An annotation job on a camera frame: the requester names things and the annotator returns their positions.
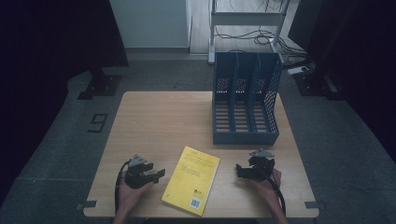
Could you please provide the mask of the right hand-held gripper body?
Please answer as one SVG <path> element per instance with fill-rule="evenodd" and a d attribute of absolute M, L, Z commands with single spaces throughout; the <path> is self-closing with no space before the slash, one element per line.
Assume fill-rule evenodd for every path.
<path fill-rule="evenodd" d="M 248 160 L 252 170 L 252 178 L 255 180 L 266 180 L 272 174 L 275 167 L 274 155 L 267 150 L 259 149 L 249 153 Z"/>

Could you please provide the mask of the black stand base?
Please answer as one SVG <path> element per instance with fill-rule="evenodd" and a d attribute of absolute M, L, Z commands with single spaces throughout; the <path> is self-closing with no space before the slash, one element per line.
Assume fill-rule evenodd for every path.
<path fill-rule="evenodd" d="M 101 67 L 89 70 L 92 79 L 85 91 L 82 91 L 79 100 L 91 100 L 94 96 L 114 96 L 120 85 L 121 76 L 106 75 Z"/>
<path fill-rule="evenodd" d="M 331 101 L 342 101 L 341 90 L 332 80 L 333 70 L 329 66 L 317 65 L 293 75 L 302 96 L 324 96 Z"/>

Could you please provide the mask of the person's right hand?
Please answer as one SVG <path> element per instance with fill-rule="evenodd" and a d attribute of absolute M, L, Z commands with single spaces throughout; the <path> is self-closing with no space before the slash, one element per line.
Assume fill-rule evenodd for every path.
<path fill-rule="evenodd" d="M 269 208 L 279 207 L 280 201 L 274 187 L 268 180 L 257 181 L 250 180 L 250 183 L 254 186 L 255 190 L 264 199 Z"/>

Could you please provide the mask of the person's left hand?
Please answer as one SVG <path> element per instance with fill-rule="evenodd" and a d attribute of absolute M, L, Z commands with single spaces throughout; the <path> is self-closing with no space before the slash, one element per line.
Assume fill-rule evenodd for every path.
<path fill-rule="evenodd" d="M 124 181 L 121 181 L 119 186 L 119 207 L 117 215 L 128 217 L 143 194 L 152 187 L 153 183 L 150 182 L 139 189 L 132 189 Z"/>

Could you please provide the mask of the white cabinet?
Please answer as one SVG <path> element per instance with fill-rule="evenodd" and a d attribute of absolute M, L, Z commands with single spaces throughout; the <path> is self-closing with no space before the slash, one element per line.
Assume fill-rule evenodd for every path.
<path fill-rule="evenodd" d="M 191 0 L 110 0 L 127 49 L 185 49 L 191 45 Z"/>

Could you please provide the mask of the blue file rack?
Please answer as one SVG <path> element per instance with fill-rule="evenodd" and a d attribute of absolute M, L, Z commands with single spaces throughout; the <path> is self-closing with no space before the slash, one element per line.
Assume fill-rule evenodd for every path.
<path fill-rule="evenodd" d="M 219 52 L 212 91 L 215 145 L 272 145 L 279 136 L 276 96 L 283 63 L 277 53 Z"/>

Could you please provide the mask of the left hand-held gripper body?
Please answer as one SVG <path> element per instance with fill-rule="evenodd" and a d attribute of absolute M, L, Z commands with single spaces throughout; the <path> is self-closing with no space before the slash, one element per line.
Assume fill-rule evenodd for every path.
<path fill-rule="evenodd" d="M 125 175 L 125 183 L 132 189 L 139 189 L 150 183 L 149 175 L 145 175 L 145 164 L 147 160 L 139 155 L 134 155 L 128 164 L 128 170 Z"/>

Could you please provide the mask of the white power strip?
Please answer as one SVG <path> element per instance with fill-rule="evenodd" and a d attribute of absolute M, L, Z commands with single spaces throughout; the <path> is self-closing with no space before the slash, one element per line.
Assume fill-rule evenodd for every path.
<path fill-rule="evenodd" d="M 295 67 L 295 68 L 291 68 L 287 70 L 287 74 L 292 76 L 295 74 L 300 74 L 300 73 L 304 73 L 307 72 L 309 69 L 306 66 L 299 66 L 299 67 Z"/>

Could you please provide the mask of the white metal stand frame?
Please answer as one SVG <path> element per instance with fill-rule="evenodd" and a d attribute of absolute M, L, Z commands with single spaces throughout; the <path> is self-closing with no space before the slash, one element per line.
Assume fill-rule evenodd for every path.
<path fill-rule="evenodd" d="M 279 12 L 217 12 L 217 0 L 209 0 L 208 63 L 215 63 L 215 30 L 217 26 L 275 26 L 276 32 L 269 45 L 272 52 L 280 53 L 277 44 L 287 16 L 290 0 L 286 0 Z"/>

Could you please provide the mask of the yellow book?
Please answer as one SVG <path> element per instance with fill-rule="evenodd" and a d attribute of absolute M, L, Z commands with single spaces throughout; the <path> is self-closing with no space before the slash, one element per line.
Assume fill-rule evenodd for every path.
<path fill-rule="evenodd" d="M 218 157 L 192 147 L 184 147 L 162 200 L 201 217 L 219 163 Z"/>

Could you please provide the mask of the dark curtain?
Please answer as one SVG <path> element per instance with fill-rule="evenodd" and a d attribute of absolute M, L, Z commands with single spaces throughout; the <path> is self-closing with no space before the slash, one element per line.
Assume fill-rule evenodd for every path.
<path fill-rule="evenodd" d="M 0 203 L 85 71 L 128 61 L 110 0 L 0 0 Z"/>
<path fill-rule="evenodd" d="M 344 100 L 396 162 L 396 0 L 300 0 L 289 38 L 329 66 Z"/>

